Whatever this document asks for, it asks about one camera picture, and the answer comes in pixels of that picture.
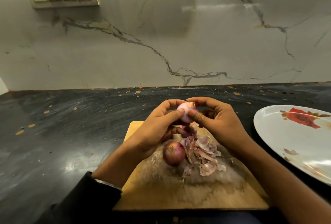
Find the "granite countertop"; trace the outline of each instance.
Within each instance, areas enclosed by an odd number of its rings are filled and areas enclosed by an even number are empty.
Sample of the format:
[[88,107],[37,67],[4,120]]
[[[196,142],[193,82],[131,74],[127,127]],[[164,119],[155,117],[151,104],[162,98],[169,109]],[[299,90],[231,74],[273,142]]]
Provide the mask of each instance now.
[[[2,223],[32,222],[122,143],[131,121],[146,119],[166,99],[193,96],[210,96],[231,104],[259,145],[331,201],[328,185],[279,157],[253,126],[254,114],[269,105],[289,104],[331,112],[331,83],[22,91],[0,96]],[[277,215],[275,211],[264,211],[261,218],[265,213]],[[172,216],[178,215],[194,223],[212,213],[215,211],[153,212],[148,220],[142,213],[126,217],[134,216],[137,222],[145,223],[161,218],[170,223]]]

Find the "right hand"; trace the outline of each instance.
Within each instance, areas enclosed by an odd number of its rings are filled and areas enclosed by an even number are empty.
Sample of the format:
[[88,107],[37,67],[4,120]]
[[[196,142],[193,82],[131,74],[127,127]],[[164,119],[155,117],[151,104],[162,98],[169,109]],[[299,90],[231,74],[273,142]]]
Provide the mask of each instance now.
[[231,105],[211,97],[192,97],[187,101],[195,102],[196,106],[210,108],[200,113],[194,110],[187,113],[199,127],[206,128],[230,152],[237,153],[247,144],[254,142],[246,133]]

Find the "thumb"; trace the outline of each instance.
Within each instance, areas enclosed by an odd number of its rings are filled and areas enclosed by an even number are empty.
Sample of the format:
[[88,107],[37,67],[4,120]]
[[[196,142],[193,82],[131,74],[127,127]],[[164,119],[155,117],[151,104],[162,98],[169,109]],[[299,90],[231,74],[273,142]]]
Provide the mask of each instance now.
[[169,112],[163,116],[165,123],[170,126],[173,122],[179,120],[184,115],[184,112],[184,109],[173,110],[172,112]]
[[201,113],[195,111],[195,110],[188,110],[187,114],[199,124],[201,127],[208,128],[208,123],[212,120],[210,118],[207,118],[206,116],[202,115]]

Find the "marble backsplash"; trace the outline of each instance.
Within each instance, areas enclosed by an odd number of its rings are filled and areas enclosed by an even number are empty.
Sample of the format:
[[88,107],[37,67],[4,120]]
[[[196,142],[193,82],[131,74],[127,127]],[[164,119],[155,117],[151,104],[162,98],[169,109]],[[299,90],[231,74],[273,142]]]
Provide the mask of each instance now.
[[331,81],[331,0],[0,0],[10,90]]

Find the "left hand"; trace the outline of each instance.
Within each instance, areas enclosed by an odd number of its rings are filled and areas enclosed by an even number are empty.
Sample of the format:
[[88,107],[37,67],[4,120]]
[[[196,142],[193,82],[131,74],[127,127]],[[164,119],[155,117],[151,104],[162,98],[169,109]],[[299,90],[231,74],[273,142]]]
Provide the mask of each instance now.
[[141,159],[151,156],[157,147],[171,138],[173,134],[185,134],[180,127],[172,126],[184,115],[182,111],[168,111],[170,107],[179,106],[186,101],[180,99],[169,99],[156,107],[139,129],[125,142],[133,144],[141,155]]

